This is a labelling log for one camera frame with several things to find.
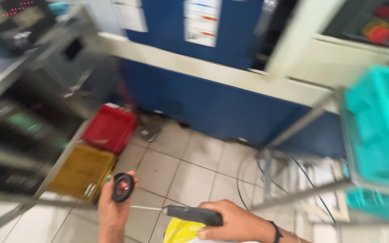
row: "bracelet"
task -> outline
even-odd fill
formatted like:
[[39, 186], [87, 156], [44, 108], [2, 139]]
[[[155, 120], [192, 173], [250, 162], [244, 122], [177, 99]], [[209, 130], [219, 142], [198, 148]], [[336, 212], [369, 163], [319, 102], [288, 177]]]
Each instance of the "bracelet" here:
[[274, 236], [274, 241], [273, 243], [278, 243], [280, 241], [280, 238], [283, 237], [283, 235], [280, 233], [280, 230], [278, 229], [278, 226], [273, 222], [273, 221], [269, 221], [273, 227], [274, 227], [274, 230], [275, 230], [275, 236]]
[[291, 233], [296, 237], [296, 240], [298, 241], [298, 243], [301, 243], [300, 237], [298, 235], [296, 235], [294, 232], [291, 232]]

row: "red button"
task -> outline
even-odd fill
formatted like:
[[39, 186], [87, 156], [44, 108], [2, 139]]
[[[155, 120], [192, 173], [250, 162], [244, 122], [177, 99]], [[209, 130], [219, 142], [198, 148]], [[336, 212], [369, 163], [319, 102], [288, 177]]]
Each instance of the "red button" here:
[[389, 19], [389, 6], [387, 5], [379, 6], [375, 10], [375, 15], [383, 19]]
[[389, 28], [374, 26], [366, 33], [366, 37], [375, 44], [385, 44], [389, 41]]

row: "red plastic crate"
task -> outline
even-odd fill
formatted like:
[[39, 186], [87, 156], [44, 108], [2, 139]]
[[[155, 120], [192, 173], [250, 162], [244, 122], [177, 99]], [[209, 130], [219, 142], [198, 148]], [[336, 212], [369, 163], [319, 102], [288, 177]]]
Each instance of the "red plastic crate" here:
[[102, 105], [82, 138], [94, 146], [119, 154], [137, 124], [135, 114]]

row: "fingernail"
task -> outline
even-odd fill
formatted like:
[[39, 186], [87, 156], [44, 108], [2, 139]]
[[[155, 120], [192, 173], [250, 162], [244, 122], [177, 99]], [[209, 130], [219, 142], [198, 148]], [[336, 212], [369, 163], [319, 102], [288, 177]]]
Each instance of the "fingernail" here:
[[207, 232], [200, 230], [197, 232], [197, 237], [201, 240], [207, 239]]

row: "rubber gasket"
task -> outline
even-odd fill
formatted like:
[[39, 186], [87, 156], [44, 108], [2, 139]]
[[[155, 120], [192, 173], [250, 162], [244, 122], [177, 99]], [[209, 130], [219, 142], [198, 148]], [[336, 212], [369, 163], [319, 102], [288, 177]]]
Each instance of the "rubber gasket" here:
[[[122, 195], [118, 195], [116, 190], [117, 190], [118, 184], [123, 180], [127, 180], [129, 183], [129, 186], [128, 186], [128, 192], [122, 196]], [[119, 173], [119, 174], [116, 174], [114, 176], [114, 186], [112, 188], [112, 200], [114, 202], [124, 202], [125, 200], [127, 200], [130, 197], [133, 190], [134, 190], [134, 180], [133, 180], [133, 177], [131, 175], [126, 174], [126, 173]]]

